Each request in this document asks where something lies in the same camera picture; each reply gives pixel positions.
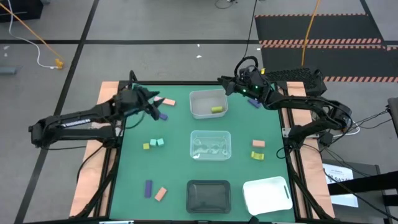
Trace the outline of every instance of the white paper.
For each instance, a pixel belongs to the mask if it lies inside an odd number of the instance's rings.
[[[353,171],[349,168],[334,166],[329,164],[324,164],[323,168],[325,172],[332,178],[334,178],[337,182],[342,182],[346,180],[352,180]],[[327,184],[334,184],[335,181],[331,180],[329,177],[325,175]],[[346,195],[334,195],[330,196],[331,202],[336,205],[345,205],[350,207],[358,208],[358,199],[352,194]]]

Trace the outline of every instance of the yellow block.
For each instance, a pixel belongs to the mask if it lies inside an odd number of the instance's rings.
[[[263,153],[256,153],[256,152],[252,151],[251,152],[251,157],[252,157],[252,159],[256,159],[256,160],[260,160],[260,161],[264,160]]]
[[[145,150],[146,150],[146,149],[149,149],[149,143],[144,143],[143,148],[144,148]]]
[[[222,106],[214,106],[211,108],[212,113],[221,113],[223,112],[223,107]]]

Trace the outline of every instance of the clear plastic container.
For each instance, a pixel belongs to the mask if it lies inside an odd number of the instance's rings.
[[[191,113],[195,119],[219,118],[228,111],[225,90],[200,90],[189,94]],[[223,111],[212,113],[211,108],[222,106]]]
[[[192,131],[191,157],[199,161],[224,161],[231,157],[231,134],[227,131]]]

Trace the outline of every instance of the green table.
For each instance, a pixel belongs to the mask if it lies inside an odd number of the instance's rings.
[[[110,218],[133,220],[213,220],[248,221],[242,187],[249,180],[282,176],[289,178],[284,159],[276,158],[282,144],[277,111],[255,108],[239,94],[228,97],[225,116],[194,119],[190,112],[189,93],[220,86],[147,86],[160,91],[159,96],[176,101],[175,106],[161,105],[167,121],[149,116],[134,129],[124,133],[118,176],[111,202]],[[130,126],[141,116],[127,119]],[[217,130],[231,133],[232,156],[226,161],[196,161],[190,157],[190,133],[194,130]],[[163,138],[165,145],[143,150],[150,139]],[[253,139],[266,142],[264,161],[250,158]],[[152,198],[145,198],[145,181],[153,180]],[[228,214],[188,213],[185,209],[189,180],[227,180],[231,184],[231,211]],[[161,202],[154,199],[165,187]],[[293,208],[257,216],[260,221],[294,222]]]

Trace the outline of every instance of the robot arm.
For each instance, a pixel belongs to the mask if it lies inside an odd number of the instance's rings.
[[[256,65],[255,57],[244,58],[241,62],[252,59]],[[261,75],[257,66],[250,65],[247,68],[235,68],[234,77],[221,76],[218,82],[226,90],[226,95],[240,93],[243,96],[257,100],[267,110],[277,110],[280,108],[294,108],[303,110],[312,110],[319,119],[305,126],[295,125],[292,127],[288,137],[288,145],[293,148],[300,147],[305,138],[311,134],[318,133],[326,129],[344,129],[350,122],[351,110],[338,101],[327,100],[322,97],[304,97],[304,96],[284,96],[275,91],[267,80],[267,74]],[[311,71],[309,68],[299,68],[300,72],[320,72]],[[297,72],[297,70],[286,70],[280,72]]]
[[[46,149],[59,140],[95,139],[104,144],[114,142],[116,135],[111,126],[99,129],[71,129],[70,127],[91,122],[112,123],[140,111],[145,111],[154,120],[158,120],[160,112],[157,107],[162,104],[163,99],[155,101],[153,104],[148,102],[157,94],[159,94],[158,91],[149,91],[135,85],[132,90],[120,91],[110,100],[98,104],[90,110],[41,119],[33,126],[29,126],[32,144]]]

